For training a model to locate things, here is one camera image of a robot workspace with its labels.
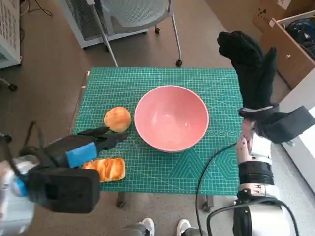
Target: chair leg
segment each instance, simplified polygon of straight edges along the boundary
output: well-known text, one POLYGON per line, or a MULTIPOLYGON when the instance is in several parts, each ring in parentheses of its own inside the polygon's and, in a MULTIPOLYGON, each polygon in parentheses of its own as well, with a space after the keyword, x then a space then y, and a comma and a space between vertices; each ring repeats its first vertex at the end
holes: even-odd
POLYGON ((103 28, 102 22, 100 21, 100 18, 98 16, 98 13, 97 13, 97 10, 95 8, 95 5, 92 4, 91 8, 92 8, 92 13, 94 15, 94 18, 95 18, 95 20, 96 20, 96 22, 98 24, 98 27, 99 27, 100 31, 102 32, 102 38, 103 38, 104 44, 108 48, 109 53, 112 56, 112 59, 114 61, 115 66, 118 67, 117 62, 116 62, 116 58, 115 58, 113 50, 112 50, 112 48, 111 48, 111 46, 110 46, 110 44, 108 42, 107 35, 106 35, 105 30, 103 28))
POLYGON ((181 46, 179 45, 179 39, 178 39, 174 14, 172 15, 172 22, 173 22, 173 28, 174 28, 174 33, 175 33, 176 43, 177 43, 177 49, 178 49, 178 60, 176 61, 176 66, 181 67, 182 63, 183 63, 182 62, 182 53, 181 53, 181 46))

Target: table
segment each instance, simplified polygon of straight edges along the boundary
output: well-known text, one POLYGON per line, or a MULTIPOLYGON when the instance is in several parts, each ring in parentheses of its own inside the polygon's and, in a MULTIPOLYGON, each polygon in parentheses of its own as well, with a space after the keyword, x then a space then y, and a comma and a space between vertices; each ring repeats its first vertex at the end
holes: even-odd
MULTIPOLYGON (((242 100, 234 69, 94 67, 87 75, 73 133, 104 125, 105 113, 116 106, 127 108, 133 117, 140 98, 162 85, 184 86, 196 92, 210 114, 207 133, 189 150, 180 153, 155 150, 140 138, 132 123, 125 141, 100 153, 100 159, 122 157, 125 160, 126 177, 101 184, 102 190, 118 191, 118 203, 122 205, 124 192, 195 194, 210 156, 239 137, 242 120, 238 109, 242 100)), ((230 148, 210 165, 200 194, 235 195, 238 185, 236 150, 230 148)))

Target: floor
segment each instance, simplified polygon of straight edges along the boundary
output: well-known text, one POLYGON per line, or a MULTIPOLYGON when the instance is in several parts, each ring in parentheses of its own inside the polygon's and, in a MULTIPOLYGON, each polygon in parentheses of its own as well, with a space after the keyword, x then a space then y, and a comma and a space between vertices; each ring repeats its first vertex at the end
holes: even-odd
MULTIPOLYGON (((1 77, 19 86, 16 93, 0 88, 0 130, 12 135, 14 154, 18 153, 31 120, 37 120, 42 127, 46 143, 67 135, 85 71, 91 66, 113 66, 103 45, 85 51, 79 47, 57 0, 39 2, 52 11, 54 17, 41 11, 23 16, 22 26, 26 32, 22 43, 23 64, 0 71, 1 77)), ((257 4, 258 0, 176 0, 183 67, 231 67, 230 61, 218 53, 217 35, 224 30, 242 30, 259 40, 261 33, 251 22, 257 4)), ((174 66, 177 48, 170 19, 160 24, 160 28, 160 36, 150 29, 146 36, 113 42, 119 65, 174 66)), ((272 99, 281 101, 288 93, 284 82, 276 76, 272 99)), ((295 214, 301 235, 315 235, 314 195, 282 147, 273 146, 272 155, 276 184, 295 214)), ((50 213, 37 206, 26 235, 115 235, 124 225, 148 216, 156 224, 156 235, 173 235, 181 218, 187 218, 196 226, 192 195, 128 194, 124 209, 114 206, 116 195, 102 193, 94 211, 87 215, 50 213)), ((229 204, 233 199, 215 196, 216 207, 229 204)), ((204 228, 205 217, 202 213, 204 228)), ((232 235, 231 217, 232 213, 228 212, 213 219, 214 235, 232 235)))

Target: pink bowl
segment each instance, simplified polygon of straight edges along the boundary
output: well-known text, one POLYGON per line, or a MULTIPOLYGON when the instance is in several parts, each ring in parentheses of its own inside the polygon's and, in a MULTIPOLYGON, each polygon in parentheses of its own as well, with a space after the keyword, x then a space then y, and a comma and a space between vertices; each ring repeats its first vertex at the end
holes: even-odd
POLYGON ((161 86, 140 99, 134 123, 147 144, 165 152, 180 152, 204 136, 209 114, 201 98, 189 89, 161 86))

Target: black glove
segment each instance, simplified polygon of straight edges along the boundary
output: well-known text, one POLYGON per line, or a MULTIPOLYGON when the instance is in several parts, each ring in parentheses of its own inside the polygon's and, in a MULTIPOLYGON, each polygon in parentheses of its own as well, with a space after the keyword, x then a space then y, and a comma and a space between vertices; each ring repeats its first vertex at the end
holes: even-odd
POLYGON ((239 80, 243 107, 259 109, 272 106, 270 97, 276 73, 277 50, 271 48, 266 55, 260 46, 243 32, 221 32, 219 52, 231 60, 239 80))

